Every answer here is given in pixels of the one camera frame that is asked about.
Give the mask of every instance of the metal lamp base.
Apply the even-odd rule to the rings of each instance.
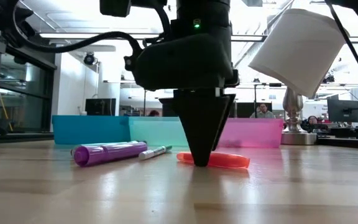
[[[317,134],[315,133],[283,133],[281,144],[310,146],[316,144]]]

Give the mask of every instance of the computer monitor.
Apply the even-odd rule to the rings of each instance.
[[[328,119],[331,122],[355,122],[358,123],[358,101],[352,100],[327,100]]]
[[[87,115],[116,115],[116,99],[86,99],[85,111]]]

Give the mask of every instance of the plastic bin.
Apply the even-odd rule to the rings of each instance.
[[[282,119],[229,118],[218,147],[280,147]]]
[[[149,146],[188,147],[178,117],[130,117],[131,141],[147,141]]]
[[[127,116],[53,115],[55,144],[130,141]]]

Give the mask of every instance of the purple marker cap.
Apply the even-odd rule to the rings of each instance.
[[[104,149],[100,146],[80,146],[74,152],[74,161],[81,167],[102,163],[104,158]]]

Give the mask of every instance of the purple marker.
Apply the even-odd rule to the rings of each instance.
[[[77,165],[92,166],[104,162],[137,157],[147,150],[144,142],[128,142],[123,144],[106,144],[103,146],[80,146],[75,149],[74,161]]]
[[[124,143],[135,143],[135,142],[141,142],[141,141],[131,141],[131,142],[109,142],[109,143],[94,143],[94,144],[80,144],[79,146],[76,146],[74,149],[70,150],[70,155],[74,157],[74,152],[78,147],[81,146],[104,146],[104,145],[111,145],[111,144],[124,144]]]

